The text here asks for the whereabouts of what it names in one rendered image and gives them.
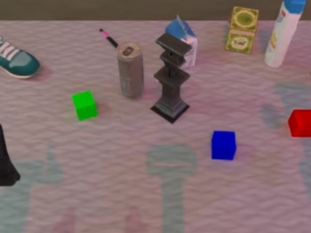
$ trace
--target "white shoe stripe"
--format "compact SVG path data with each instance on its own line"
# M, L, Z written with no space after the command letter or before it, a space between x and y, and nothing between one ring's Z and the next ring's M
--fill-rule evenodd
M13 52L10 53L10 55L7 57L8 61L11 61L15 54L17 54L20 50L15 49Z
M0 53L1 53L2 51L4 51L8 46L10 46L10 43L7 42L7 41L5 41L5 42L3 43L3 45L1 45L1 47L0 47Z
M14 49L15 49L14 46L7 47L7 48L3 51L2 56L3 56L4 58L7 58L7 56L9 55L9 53L12 52Z

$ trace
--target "shoe sole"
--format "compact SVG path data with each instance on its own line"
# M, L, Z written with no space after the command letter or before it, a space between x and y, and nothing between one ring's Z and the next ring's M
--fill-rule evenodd
M12 76L12 77L14 77L14 78L17 78L17 79L28 79L28 78L30 78L30 77L32 77L34 74L32 74L32 75L28 75L28 76L20 76L20 75L15 75L15 74L12 74L12 73L10 73L9 71L7 71L6 69L4 69L4 68L2 68L2 67L0 67L2 70L4 70L6 73L8 73L10 76Z

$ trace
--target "pink pen tip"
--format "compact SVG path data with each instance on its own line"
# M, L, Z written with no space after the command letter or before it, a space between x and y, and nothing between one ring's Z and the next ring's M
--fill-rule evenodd
M108 33L106 33L103 29L99 30L104 37L109 37Z

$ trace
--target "green cube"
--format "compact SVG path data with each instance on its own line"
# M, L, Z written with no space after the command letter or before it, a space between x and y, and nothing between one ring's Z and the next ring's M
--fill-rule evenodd
M71 97L79 121L97 116L96 102L91 91L76 93Z

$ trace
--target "blue bottle cap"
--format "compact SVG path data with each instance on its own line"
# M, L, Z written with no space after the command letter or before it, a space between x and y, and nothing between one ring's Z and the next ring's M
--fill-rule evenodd
M300 14L306 5L307 0L284 0L285 8L291 14Z

